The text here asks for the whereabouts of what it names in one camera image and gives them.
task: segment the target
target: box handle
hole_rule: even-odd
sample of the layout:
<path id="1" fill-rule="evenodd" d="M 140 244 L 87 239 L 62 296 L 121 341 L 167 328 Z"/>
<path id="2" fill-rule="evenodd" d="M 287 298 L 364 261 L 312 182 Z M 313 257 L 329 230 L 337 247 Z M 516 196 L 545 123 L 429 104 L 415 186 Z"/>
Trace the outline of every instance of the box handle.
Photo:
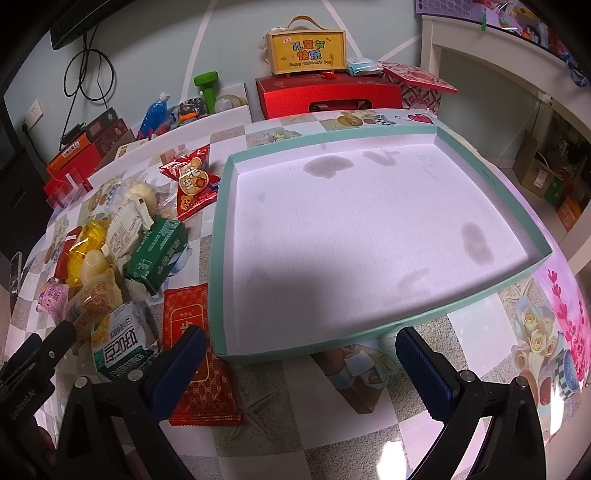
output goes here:
<path id="1" fill-rule="evenodd" d="M 287 25 L 287 26 L 286 26 L 286 28 L 285 28 L 285 29 L 286 29 L 286 30 L 289 30 L 289 29 L 290 29 L 290 27 L 291 27 L 291 24 L 292 24 L 293 22 L 296 22 L 296 21 L 298 21 L 298 20 L 306 20 L 306 21 L 310 22 L 311 24 L 313 24 L 313 25 L 317 26 L 319 29 L 321 29 L 321 30 L 326 30 L 325 28 L 323 28 L 323 27 L 321 27 L 320 25 L 318 25 L 318 23 L 316 23 L 312 17 L 308 17 L 308 15 L 298 15 L 297 17 L 294 17 L 294 18 L 292 18 L 292 19 L 291 19 L 291 22 L 289 23 L 289 25 Z"/>

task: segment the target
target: electrical outlet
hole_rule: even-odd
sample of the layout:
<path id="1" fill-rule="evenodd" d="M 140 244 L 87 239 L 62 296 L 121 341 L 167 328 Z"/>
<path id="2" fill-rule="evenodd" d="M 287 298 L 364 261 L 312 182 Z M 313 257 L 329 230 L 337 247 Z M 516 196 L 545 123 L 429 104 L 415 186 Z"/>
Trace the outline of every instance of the electrical outlet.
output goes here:
<path id="1" fill-rule="evenodd" d="M 30 130 L 33 126 L 39 121 L 39 119 L 43 116 L 43 111 L 41 110 L 41 104 L 39 100 L 35 100 L 33 104 L 27 110 L 27 114 L 25 115 L 25 123 L 27 124 L 27 128 Z"/>

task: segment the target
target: black cable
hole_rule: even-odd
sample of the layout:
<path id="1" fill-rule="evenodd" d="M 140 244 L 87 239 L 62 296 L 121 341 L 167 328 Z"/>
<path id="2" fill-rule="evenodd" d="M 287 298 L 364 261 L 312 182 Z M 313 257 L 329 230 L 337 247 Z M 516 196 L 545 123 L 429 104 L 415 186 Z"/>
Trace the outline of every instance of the black cable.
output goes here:
<path id="1" fill-rule="evenodd" d="M 35 152 L 35 155 L 37 157 L 39 157 L 39 160 L 41 160 L 43 162 L 43 159 L 41 158 L 41 155 L 39 155 L 39 152 L 37 151 L 37 149 L 35 148 L 35 144 L 33 143 L 33 139 L 31 138 L 31 136 L 29 135 L 29 129 L 27 127 L 27 124 L 23 123 L 21 125 L 21 131 L 22 133 L 25 134 L 25 136 L 28 138 L 29 143 L 31 144 L 31 146 L 33 147 L 33 151 Z"/>
<path id="2" fill-rule="evenodd" d="M 63 136 L 66 133 L 66 129 L 68 127 L 68 122 L 70 121 L 70 116 L 72 115 L 72 109 L 74 108 L 74 103 L 76 102 L 76 98 L 78 96 L 78 92 L 80 92 L 84 98 L 86 98 L 87 100 L 91 101 L 91 102 L 100 102 L 102 101 L 105 104 L 105 109 L 108 109 L 109 106 L 107 105 L 107 101 L 106 98 L 109 96 L 111 90 L 113 89 L 113 84 L 115 83 L 115 68 L 113 67 L 113 64 L 111 63 L 111 61 L 109 60 L 109 57 L 107 57 L 107 55 L 105 55 L 103 52 L 101 52 L 100 50 L 96 49 L 96 48 L 92 48 L 92 42 L 95 39 L 95 35 L 96 35 L 96 31 L 98 30 L 99 26 L 97 25 L 95 27 L 94 32 L 92 32 L 92 36 L 90 38 L 90 42 L 87 45 L 87 34 L 85 33 L 82 36 L 82 50 L 80 50 L 76 55 L 74 55 L 72 57 L 72 59 L 70 60 L 70 63 L 67 65 L 66 67 L 66 71 L 64 72 L 64 84 L 63 84 L 63 90 L 64 90 L 64 95 L 67 98 L 72 98 L 72 103 L 70 104 L 70 110 L 68 111 L 68 116 L 66 118 L 66 123 L 64 124 L 64 130 L 61 133 L 61 137 L 60 137 L 60 148 L 62 146 L 61 143 L 61 139 L 63 138 Z M 99 90 L 100 90 L 100 96 L 93 98 L 90 95 L 88 95 L 83 87 L 84 81 L 86 79 L 86 73 L 88 71 L 88 60 L 90 58 L 90 54 L 91 53 L 95 53 L 99 56 L 99 68 L 98 68 L 98 75 L 96 77 L 96 83 L 99 86 Z M 66 88 L 66 77 L 68 75 L 68 71 L 70 70 L 70 67 L 72 66 L 72 64 L 74 63 L 74 61 L 80 57 L 82 55 L 82 59 L 80 60 L 80 68 L 78 70 L 78 83 L 76 85 L 76 88 L 73 92 L 68 92 L 67 88 Z M 100 85 L 100 68 L 102 66 L 102 62 L 103 59 L 107 62 L 107 64 L 109 65 L 109 68 L 111 69 L 111 82 L 109 84 L 109 88 L 107 88 L 106 91 L 103 91 L 101 85 Z"/>

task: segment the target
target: tv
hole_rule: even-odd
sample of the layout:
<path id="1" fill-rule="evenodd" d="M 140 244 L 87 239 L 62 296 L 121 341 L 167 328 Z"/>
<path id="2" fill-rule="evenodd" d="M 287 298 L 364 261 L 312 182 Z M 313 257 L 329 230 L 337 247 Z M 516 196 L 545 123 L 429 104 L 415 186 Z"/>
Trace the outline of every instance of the tv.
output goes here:
<path id="1" fill-rule="evenodd" d="M 51 28 L 51 46 L 58 50 L 73 42 L 117 10 L 134 0 L 77 0 Z"/>

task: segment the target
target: pink box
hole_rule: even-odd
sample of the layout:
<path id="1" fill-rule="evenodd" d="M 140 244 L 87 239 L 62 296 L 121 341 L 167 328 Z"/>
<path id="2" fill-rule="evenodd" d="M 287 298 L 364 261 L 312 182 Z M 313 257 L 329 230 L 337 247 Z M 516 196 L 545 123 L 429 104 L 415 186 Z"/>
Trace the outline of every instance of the pink box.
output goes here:
<path id="1" fill-rule="evenodd" d="M 382 62 L 382 67 L 385 78 L 402 90 L 404 108 L 424 108 L 437 115 L 441 93 L 457 93 L 453 85 L 422 68 L 387 61 Z"/>

